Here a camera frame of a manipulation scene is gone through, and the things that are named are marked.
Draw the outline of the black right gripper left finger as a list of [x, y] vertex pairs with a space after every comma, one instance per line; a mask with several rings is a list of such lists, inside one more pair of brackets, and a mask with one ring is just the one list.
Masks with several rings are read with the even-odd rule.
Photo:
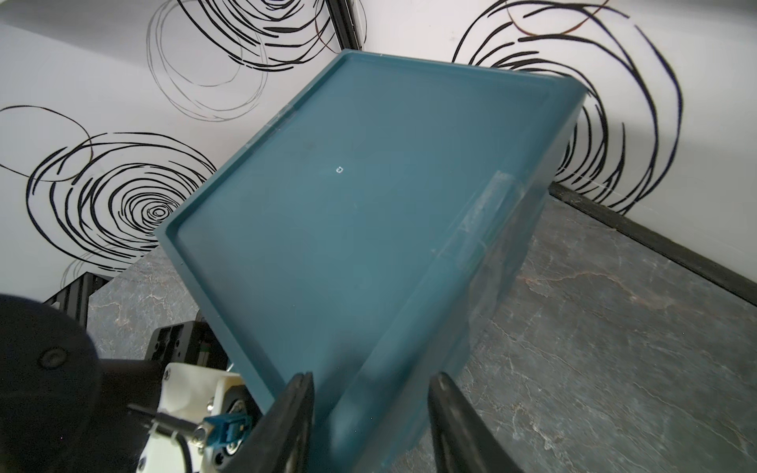
[[313, 374], [295, 374], [222, 472], [307, 472], [314, 407]]

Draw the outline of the teal drawer cabinet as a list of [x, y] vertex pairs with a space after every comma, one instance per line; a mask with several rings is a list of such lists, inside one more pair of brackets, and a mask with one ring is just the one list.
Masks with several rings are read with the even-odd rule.
[[159, 228], [261, 408], [315, 382], [309, 469], [380, 472], [508, 293], [585, 102], [572, 77], [347, 50]]

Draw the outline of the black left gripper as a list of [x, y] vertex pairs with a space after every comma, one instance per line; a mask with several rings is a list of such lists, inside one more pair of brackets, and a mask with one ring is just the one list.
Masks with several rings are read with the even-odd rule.
[[1, 469], [135, 472], [164, 370], [103, 360], [86, 330], [50, 305], [1, 298]]

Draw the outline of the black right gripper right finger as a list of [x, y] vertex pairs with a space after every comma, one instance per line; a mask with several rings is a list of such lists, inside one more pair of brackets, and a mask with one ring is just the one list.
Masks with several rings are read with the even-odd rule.
[[445, 372], [431, 377], [428, 412], [438, 472], [524, 472]]

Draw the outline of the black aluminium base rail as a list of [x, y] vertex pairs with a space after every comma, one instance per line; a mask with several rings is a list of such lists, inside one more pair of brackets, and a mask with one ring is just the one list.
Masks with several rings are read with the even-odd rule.
[[45, 305], [66, 313], [86, 328], [90, 297], [108, 282], [110, 277], [86, 272], [46, 300]]

